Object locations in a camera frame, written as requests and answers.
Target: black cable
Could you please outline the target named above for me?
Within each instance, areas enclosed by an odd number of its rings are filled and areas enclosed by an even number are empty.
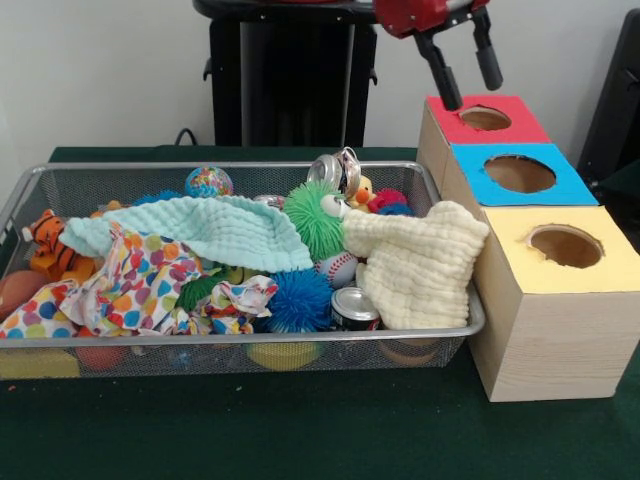
[[[174,145],[180,145],[180,142],[182,142],[182,137],[184,137],[185,133],[189,135],[192,145],[198,145],[198,140],[196,140],[196,136],[193,134],[193,132],[189,128],[183,128],[182,130],[180,130],[180,133],[178,134],[178,138],[176,138]]]

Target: red box top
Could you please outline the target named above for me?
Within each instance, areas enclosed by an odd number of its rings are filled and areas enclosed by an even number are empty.
[[[450,144],[551,143],[549,136],[520,97],[470,95],[455,112],[440,97],[427,102]]]

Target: light blue washcloth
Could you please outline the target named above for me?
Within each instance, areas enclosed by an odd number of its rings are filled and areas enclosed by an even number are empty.
[[[110,223],[184,242],[196,255],[234,267],[289,272],[313,267],[289,217],[244,197],[174,198],[72,218],[60,241],[88,257],[111,250]]]

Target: white wall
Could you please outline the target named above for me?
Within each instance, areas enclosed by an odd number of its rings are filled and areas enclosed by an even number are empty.
[[[494,0],[503,92],[524,97],[575,161],[633,0]],[[213,141],[208,20],[189,0],[0,0],[0,204],[57,145]],[[471,26],[440,41],[463,93],[483,91]],[[412,40],[380,32],[367,145],[414,146],[435,94]],[[389,122],[389,112],[403,121]]]

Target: black stand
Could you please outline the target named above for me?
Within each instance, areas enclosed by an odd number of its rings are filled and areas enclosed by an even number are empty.
[[[362,146],[371,4],[193,0],[209,29],[216,145]]]
[[[640,9],[627,14],[578,171],[600,182],[640,158]]]

